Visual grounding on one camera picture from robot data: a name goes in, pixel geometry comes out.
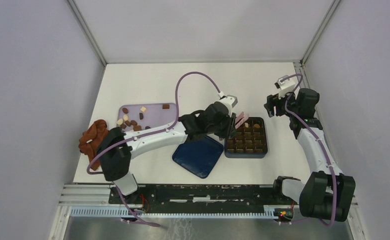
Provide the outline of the pink tongs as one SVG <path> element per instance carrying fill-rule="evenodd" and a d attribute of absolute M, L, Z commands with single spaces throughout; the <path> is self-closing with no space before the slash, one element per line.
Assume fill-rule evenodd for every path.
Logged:
<path fill-rule="evenodd" d="M 235 129 L 239 128 L 246 122 L 249 118 L 248 113 L 241 112 L 235 119 Z"/>

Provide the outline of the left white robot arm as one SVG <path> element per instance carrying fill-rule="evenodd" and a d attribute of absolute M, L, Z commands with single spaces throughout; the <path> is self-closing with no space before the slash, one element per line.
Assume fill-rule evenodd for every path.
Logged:
<path fill-rule="evenodd" d="M 129 172 L 131 160 L 162 147 L 199 141 L 209 134 L 229 139 L 235 135 L 236 118 L 231 106 L 217 101 L 205 110 L 185 114 L 172 123 L 148 130 L 124 132 L 115 127 L 98 146 L 95 158 L 104 178 L 115 184 L 123 200 L 133 204 L 139 200 L 140 190 Z"/>

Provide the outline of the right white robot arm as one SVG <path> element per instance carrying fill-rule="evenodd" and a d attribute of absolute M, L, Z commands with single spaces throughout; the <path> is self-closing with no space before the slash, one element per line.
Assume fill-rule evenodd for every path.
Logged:
<path fill-rule="evenodd" d="M 320 94 L 309 88 L 298 93 L 269 95 L 264 104 L 270 117 L 287 116 L 306 156 L 310 177 L 306 183 L 300 179 L 279 176 L 273 185 L 274 202 L 284 204 L 289 199 L 298 204 L 301 215 L 327 220 L 329 225 L 348 218 L 356 182 L 337 166 L 324 139 L 321 122 L 315 118 L 315 107 Z"/>

